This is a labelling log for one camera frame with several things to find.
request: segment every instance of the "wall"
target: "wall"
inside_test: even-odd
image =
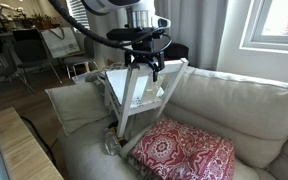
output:
[[[62,24],[62,26],[65,27],[69,26],[69,24],[56,12],[56,10],[53,8],[53,6],[49,3],[48,0],[35,0],[35,1],[41,8],[42,14],[46,14],[50,17],[55,17]],[[58,1],[63,5],[63,7],[67,7],[66,0],[58,0]]]
[[[288,82],[288,54],[240,50],[251,0],[229,0],[217,70]]]
[[[36,13],[40,13],[40,6],[38,5],[36,0],[23,0],[23,1],[19,1],[19,0],[0,0],[0,4],[8,4],[14,8],[18,8],[18,7],[23,7],[24,11],[26,12],[26,14],[28,16],[31,16],[34,13],[34,11]]]

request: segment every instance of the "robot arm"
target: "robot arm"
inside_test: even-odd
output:
[[[24,12],[24,9],[23,9],[22,7],[13,8],[12,6],[7,5],[7,4],[0,4],[0,13],[1,13],[1,16],[2,16],[4,19],[7,19],[7,20],[9,20],[9,21],[12,21],[13,19],[10,18],[10,17],[8,17],[5,13],[3,13],[3,9],[15,11],[15,12],[23,15],[24,17],[26,16],[26,13]]]
[[[95,15],[126,9],[127,28],[111,30],[107,33],[108,39],[78,23],[57,0],[49,2],[68,23],[87,37],[106,46],[124,50],[126,66],[130,63],[146,63],[153,71],[153,81],[157,80],[158,72],[164,69],[164,50],[171,44],[172,39],[164,33],[164,30],[171,26],[171,22],[155,15],[154,0],[81,0],[85,8]],[[168,43],[160,50],[154,51],[153,39],[162,37],[167,37]]]
[[[81,0],[85,8],[95,15],[105,15],[125,8],[129,28],[171,26],[171,21],[155,15],[154,0]]]

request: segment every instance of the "white curtain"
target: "white curtain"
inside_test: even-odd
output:
[[[173,42],[189,47],[191,66],[216,70],[227,0],[156,0],[156,13],[172,22]]]

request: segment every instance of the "red patterned pillow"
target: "red patterned pillow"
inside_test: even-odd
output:
[[[132,156],[162,179],[229,180],[234,152],[229,139],[164,118],[144,134]]]

